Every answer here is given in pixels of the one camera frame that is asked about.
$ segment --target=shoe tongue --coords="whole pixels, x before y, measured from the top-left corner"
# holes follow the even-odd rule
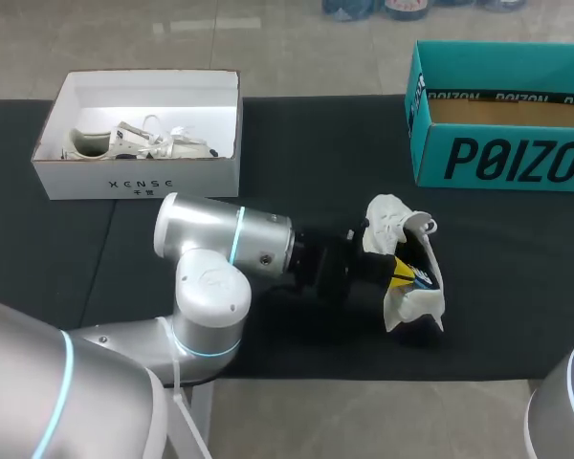
[[[119,146],[120,144],[148,146],[147,139],[141,135],[143,131],[134,129],[133,132],[125,127],[125,123],[111,129],[111,137],[108,141],[109,148]]]
[[[433,220],[427,212],[415,211],[405,221],[404,228],[414,233],[427,233],[427,226]]]

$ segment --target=black table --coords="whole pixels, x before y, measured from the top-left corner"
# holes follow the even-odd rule
[[[29,164],[47,108],[0,102],[0,184],[13,183],[0,185],[13,225],[0,227],[0,300],[66,328],[169,314],[174,274],[152,249],[160,202],[49,202]],[[421,320],[387,335],[365,288],[338,309],[252,279],[226,376],[535,379],[574,345],[574,194],[416,187],[400,96],[245,101],[232,202],[344,233],[379,193],[438,222],[446,333]]]

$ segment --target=white shoe box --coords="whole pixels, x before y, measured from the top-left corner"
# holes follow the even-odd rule
[[[72,128],[106,132],[125,121],[142,128],[156,115],[165,131],[183,126],[217,158],[62,160]],[[223,70],[118,70],[66,76],[32,163],[50,199],[148,199],[178,191],[238,195],[242,97],[240,75]]]

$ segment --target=shoe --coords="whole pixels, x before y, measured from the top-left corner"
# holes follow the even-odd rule
[[[364,232],[364,251],[395,255],[398,265],[406,265],[402,272],[409,274],[402,277],[412,279],[389,284],[383,301],[386,330],[431,315],[444,331],[444,284],[428,238],[437,230],[435,221],[426,212],[410,210],[391,194],[374,198],[365,217],[369,225]]]
[[[144,130],[146,123],[159,119],[149,115],[143,129],[120,122],[108,132],[87,134],[71,129],[62,148],[62,160],[136,160],[176,158],[216,158],[217,152],[201,139],[183,135],[176,127],[162,136]]]

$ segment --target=shoe box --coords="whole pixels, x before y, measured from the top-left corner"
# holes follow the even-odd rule
[[[216,158],[62,159],[71,129],[110,131],[124,121],[143,126],[155,115],[203,139]],[[224,70],[71,72],[45,122],[32,164],[49,198],[152,199],[178,191],[203,197],[238,195],[242,97],[240,74]]]
[[[406,115],[419,186],[574,191],[574,44],[419,41]]]

